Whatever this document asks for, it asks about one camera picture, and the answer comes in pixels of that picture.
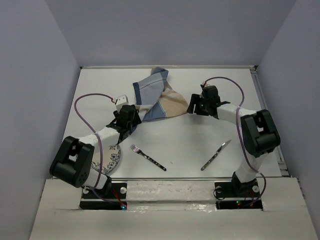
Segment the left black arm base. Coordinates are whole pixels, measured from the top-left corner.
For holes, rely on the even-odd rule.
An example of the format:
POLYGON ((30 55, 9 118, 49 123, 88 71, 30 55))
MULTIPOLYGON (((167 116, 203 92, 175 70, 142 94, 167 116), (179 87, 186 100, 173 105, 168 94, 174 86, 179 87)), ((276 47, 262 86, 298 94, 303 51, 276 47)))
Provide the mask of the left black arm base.
POLYGON ((128 207, 127 190, 128 183, 125 181, 113 182, 107 194, 84 188, 81 193, 79 208, 82 210, 125 211, 128 207))

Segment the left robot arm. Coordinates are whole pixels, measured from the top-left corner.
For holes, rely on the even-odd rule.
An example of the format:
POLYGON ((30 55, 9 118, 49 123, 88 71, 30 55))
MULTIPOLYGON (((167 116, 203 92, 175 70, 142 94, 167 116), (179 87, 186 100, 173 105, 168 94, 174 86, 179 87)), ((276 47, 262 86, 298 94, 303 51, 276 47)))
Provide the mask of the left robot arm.
POLYGON ((49 173, 75 188, 88 188, 104 198, 110 194, 112 179, 91 168, 95 152, 123 142, 142 121, 135 105, 123 105, 113 112, 115 119, 102 130, 81 138, 66 137, 53 159, 49 173))

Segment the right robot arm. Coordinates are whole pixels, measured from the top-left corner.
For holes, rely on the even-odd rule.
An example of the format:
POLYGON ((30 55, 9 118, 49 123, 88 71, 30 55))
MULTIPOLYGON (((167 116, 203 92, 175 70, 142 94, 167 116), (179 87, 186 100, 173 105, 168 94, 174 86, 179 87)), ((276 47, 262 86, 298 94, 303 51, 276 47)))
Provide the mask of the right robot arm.
POLYGON ((281 143, 271 113, 247 110, 228 101, 221 101, 215 86, 203 86, 201 94, 192 94, 189 114, 211 116, 235 124, 243 157, 230 182, 218 186, 220 199, 244 198, 258 186, 257 175, 264 176, 260 167, 268 154, 281 143))

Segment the blue beige plaid cloth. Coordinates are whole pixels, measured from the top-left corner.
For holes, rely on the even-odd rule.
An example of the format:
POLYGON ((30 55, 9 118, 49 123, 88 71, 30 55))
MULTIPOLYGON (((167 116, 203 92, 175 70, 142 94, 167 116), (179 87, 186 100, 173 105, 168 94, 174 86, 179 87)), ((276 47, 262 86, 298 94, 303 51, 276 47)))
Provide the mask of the blue beige plaid cloth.
POLYGON ((142 122, 173 118, 187 113, 186 99, 167 81, 169 71, 156 67, 147 78, 134 82, 136 108, 142 122))

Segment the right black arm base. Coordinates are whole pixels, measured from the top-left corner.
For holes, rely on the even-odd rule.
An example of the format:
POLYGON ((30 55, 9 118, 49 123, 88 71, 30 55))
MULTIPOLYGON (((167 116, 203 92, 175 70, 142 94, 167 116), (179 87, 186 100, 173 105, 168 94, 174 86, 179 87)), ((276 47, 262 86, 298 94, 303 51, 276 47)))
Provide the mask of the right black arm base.
POLYGON ((218 181, 214 183, 212 193, 216 199, 217 210, 263 209, 262 201, 255 201, 260 195, 257 180, 249 183, 240 192, 236 192, 231 181, 218 181))

